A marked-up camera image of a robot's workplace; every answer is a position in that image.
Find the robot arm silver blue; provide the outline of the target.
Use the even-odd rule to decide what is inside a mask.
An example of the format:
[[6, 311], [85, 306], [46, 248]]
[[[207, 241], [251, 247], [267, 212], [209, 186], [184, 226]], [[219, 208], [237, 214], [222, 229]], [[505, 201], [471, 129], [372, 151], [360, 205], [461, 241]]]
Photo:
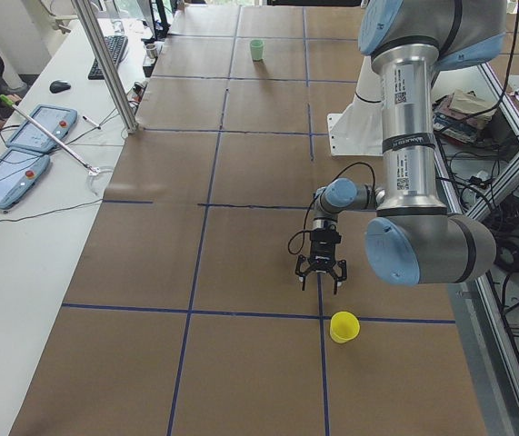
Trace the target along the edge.
[[449, 213], [435, 187], [434, 78], [488, 62], [504, 44], [502, 1], [369, 1], [358, 37], [360, 52], [379, 78], [385, 188], [337, 177], [314, 195], [310, 253], [296, 275], [347, 277], [335, 256], [338, 215], [375, 210], [365, 252], [374, 273], [395, 285], [474, 280], [493, 264], [494, 237], [481, 223]]

